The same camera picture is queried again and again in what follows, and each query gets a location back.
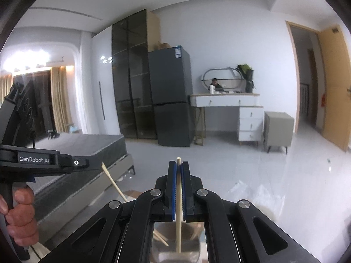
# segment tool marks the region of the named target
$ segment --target silver metal bolt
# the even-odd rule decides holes
[[[248,201],[243,200],[239,202],[239,206],[243,209],[248,209],[250,206],[250,203]]]
[[[108,203],[108,207],[110,209],[116,209],[119,207],[119,202],[118,201],[111,201]]]
[[[159,196],[159,195],[161,195],[161,191],[159,189],[153,189],[153,190],[151,190],[150,194],[152,196]]]
[[[199,196],[207,196],[208,192],[207,192],[207,190],[205,190],[205,189],[199,189],[199,190],[197,191],[197,194],[198,194]]]

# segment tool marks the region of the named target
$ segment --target dark gray refrigerator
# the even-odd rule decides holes
[[[149,52],[149,68],[158,143],[189,147],[194,138],[189,54],[181,46]]]

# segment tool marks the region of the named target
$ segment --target red object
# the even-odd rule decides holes
[[[325,93],[322,95],[322,108],[325,107]]]

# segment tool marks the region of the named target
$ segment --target gray mattress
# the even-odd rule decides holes
[[[36,148],[58,150],[73,156],[97,155],[107,168],[127,154],[123,135],[62,133],[57,139],[43,139],[37,142]],[[100,172],[101,170],[97,169],[62,176],[38,177],[36,183],[29,183],[36,195],[36,220],[43,219]]]

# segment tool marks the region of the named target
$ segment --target person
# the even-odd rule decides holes
[[[7,231],[17,245],[30,246],[39,241],[38,225],[34,218],[34,193],[30,187],[15,191],[14,200],[18,203],[12,210],[0,195],[0,213],[8,222]]]
[[[213,78],[210,85],[213,85],[215,87],[215,91],[224,91],[223,87],[219,85],[217,78]]]

